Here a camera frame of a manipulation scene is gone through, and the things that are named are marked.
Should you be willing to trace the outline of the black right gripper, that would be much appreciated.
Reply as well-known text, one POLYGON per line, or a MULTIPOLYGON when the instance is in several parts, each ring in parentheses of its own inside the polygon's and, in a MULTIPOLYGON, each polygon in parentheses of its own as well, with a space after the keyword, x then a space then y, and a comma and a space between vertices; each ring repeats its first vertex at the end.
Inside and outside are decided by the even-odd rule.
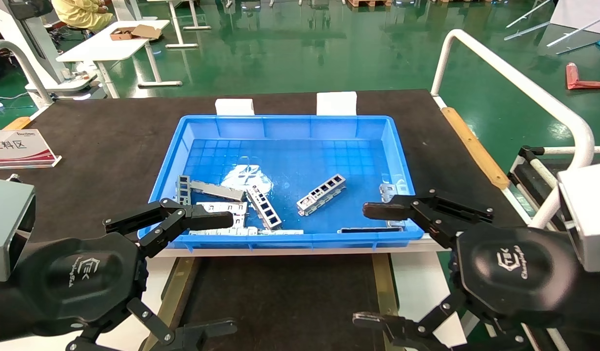
POLYGON ((366 218, 411 220, 441 247, 456 249, 464 293, 451 293, 419 322, 397 315, 356 312, 356 327, 380 330, 391 345, 417 351, 522 351, 525 337, 516 332, 448 347, 434 331, 469 301, 497 320, 532 326, 556 326, 565 321, 581 264, 570 240, 560 233, 477 224, 492 223, 494 209, 439 190, 425 195, 397 194, 386 203, 366 202, 362 210, 366 218))

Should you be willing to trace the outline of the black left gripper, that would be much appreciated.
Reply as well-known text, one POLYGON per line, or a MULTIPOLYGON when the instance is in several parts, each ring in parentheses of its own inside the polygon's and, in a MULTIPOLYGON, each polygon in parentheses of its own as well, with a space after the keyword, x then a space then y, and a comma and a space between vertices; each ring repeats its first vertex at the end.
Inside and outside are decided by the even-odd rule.
POLYGON ((185 231, 226 229, 233 223, 228 211, 209 213, 202 205, 162 198, 107 218, 103 237, 31 244, 15 267, 18 321, 25 334, 43 337, 84 329, 67 351, 113 351, 97 339, 131 314, 157 338, 152 351, 201 351, 209 338, 235 333, 235 319, 171 330, 140 300, 148 278, 144 256, 155 257, 185 231), (124 237, 151 225, 139 247, 124 237))

